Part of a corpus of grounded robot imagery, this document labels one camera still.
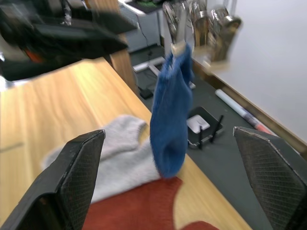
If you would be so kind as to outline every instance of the wooden tabletop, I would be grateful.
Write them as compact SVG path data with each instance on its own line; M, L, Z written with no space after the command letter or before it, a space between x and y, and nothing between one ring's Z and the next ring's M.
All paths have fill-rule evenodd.
M83 61L0 94L0 226L41 172L42 159L74 137L122 114L151 113L104 60ZM141 141L149 135L147 127ZM178 174L174 218L180 229L207 221L221 230L251 229L196 164Z

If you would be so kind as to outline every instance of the gray towel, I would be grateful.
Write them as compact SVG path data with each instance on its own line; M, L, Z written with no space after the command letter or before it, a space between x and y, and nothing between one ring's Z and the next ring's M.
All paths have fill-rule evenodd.
M122 115L103 128L106 139L101 151L92 203L160 178L149 138L139 144L139 136L145 125L143 120ZM56 159L62 148L45 157L43 169Z

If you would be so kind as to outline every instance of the white wall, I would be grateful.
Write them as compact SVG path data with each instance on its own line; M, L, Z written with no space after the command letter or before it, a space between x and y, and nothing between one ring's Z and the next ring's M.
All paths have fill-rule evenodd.
M215 74L307 142L307 1L238 0L243 27Z

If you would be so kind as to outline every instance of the red cloth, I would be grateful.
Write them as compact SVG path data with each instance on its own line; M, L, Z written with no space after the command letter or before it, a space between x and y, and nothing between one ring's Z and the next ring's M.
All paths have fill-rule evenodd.
M174 230L173 204L182 181L161 179L90 205L83 230ZM202 221L183 230L218 230Z

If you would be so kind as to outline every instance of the blue sock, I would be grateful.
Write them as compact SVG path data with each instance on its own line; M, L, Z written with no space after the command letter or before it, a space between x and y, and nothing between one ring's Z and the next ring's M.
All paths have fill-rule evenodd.
M178 173L188 148L187 118L192 105L189 82L193 76L189 46L174 62L170 54L158 76L150 121L150 142L155 164L165 178Z

